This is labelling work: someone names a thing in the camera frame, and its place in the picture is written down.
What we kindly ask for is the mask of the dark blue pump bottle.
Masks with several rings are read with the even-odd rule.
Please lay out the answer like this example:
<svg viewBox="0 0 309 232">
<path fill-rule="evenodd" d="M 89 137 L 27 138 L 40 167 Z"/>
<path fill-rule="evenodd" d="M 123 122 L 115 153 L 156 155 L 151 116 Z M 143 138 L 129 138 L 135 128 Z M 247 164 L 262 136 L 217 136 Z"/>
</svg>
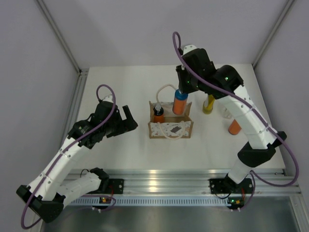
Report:
<svg viewBox="0 0 309 232">
<path fill-rule="evenodd" d="M 157 103 L 155 107 L 153 108 L 154 111 L 154 123 L 164 123 L 165 118 L 164 118 L 164 109 L 163 107 Z"/>
<path fill-rule="evenodd" d="M 241 131 L 241 126 L 238 124 L 238 122 L 234 119 L 232 123 L 230 124 L 228 131 L 232 135 L 237 135 Z"/>
</svg>

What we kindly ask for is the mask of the light blue pump bottle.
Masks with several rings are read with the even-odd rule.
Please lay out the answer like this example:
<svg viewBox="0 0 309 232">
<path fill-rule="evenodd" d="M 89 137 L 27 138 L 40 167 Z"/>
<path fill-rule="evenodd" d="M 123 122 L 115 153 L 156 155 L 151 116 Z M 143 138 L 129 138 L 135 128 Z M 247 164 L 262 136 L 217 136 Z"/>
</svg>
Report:
<svg viewBox="0 0 309 232">
<path fill-rule="evenodd" d="M 172 111 L 176 115 L 181 115 L 185 111 L 188 94 L 181 93 L 179 89 L 175 90 Z"/>
</svg>

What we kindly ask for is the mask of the yellow bottle red cap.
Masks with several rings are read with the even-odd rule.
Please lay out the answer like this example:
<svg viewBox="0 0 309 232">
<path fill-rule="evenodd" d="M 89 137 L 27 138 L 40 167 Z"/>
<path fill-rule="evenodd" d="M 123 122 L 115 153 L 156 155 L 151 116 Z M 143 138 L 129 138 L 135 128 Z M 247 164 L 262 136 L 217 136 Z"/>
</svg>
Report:
<svg viewBox="0 0 309 232">
<path fill-rule="evenodd" d="M 213 111 L 213 104 L 215 98 L 212 95 L 208 95 L 207 99 L 203 102 L 202 111 L 204 114 L 209 115 Z"/>
</svg>

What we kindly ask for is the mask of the clear bottle grey cap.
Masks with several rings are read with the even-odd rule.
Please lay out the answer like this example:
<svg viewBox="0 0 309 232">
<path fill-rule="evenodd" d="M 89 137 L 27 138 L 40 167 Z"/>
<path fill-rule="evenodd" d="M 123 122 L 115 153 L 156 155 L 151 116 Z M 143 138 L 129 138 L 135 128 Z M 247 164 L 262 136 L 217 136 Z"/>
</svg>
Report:
<svg viewBox="0 0 309 232">
<path fill-rule="evenodd" d="M 222 116 L 223 116 L 223 118 L 226 118 L 226 119 L 231 119 L 232 118 L 231 113 L 225 107 L 222 109 Z"/>
</svg>

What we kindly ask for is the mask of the dark blue front pump bottle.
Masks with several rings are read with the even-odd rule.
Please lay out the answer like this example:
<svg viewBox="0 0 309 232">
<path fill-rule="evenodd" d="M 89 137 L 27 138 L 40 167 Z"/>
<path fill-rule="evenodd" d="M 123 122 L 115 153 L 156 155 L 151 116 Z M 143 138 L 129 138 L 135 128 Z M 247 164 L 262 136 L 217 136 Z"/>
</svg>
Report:
<svg viewBox="0 0 309 232">
<path fill-rule="evenodd" d="M 230 124 L 228 131 L 232 135 L 237 135 L 241 131 L 241 126 L 238 124 L 238 122 L 234 119 L 232 123 Z"/>
</svg>

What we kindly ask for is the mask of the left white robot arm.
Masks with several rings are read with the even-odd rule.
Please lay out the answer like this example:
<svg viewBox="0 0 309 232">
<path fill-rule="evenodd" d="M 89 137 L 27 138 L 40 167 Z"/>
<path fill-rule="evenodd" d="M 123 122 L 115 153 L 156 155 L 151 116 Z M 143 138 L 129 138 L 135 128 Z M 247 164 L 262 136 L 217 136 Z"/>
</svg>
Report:
<svg viewBox="0 0 309 232">
<path fill-rule="evenodd" d="M 63 181 L 76 163 L 104 137 L 115 137 L 137 128 L 127 105 L 123 106 L 123 111 L 125 119 L 121 118 L 111 96 L 100 100 L 94 113 L 73 125 L 62 147 L 39 176 L 17 189 L 17 195 L 27 208 L 45 223 L 54 221 L 67 205 L 86 194 L 109 194 L 116 190 L 102 168 L 93 168 L 68 184 Z"/>
</svg>

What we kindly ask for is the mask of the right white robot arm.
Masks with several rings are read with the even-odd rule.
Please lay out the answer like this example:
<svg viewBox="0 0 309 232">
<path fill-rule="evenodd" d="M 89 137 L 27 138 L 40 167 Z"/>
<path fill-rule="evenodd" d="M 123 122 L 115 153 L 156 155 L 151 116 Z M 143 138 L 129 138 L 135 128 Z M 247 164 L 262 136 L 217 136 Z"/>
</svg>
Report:
<svg viewBox="0 0 309 232">
<path fill-rule="evenodd" d="M 212 95 L 240 125 L 248 141 L 223 184 L 230 192 L 242 187 L 249 172 L 272 159 L 286 134 L 272 129 L 251 100 L 237 70 L 224 65 L 215 68 L 205 49 L 194 45 L 177 48 L 182 64 L 176 67 L 181 93 L 202 91 Z"/>
</svg>

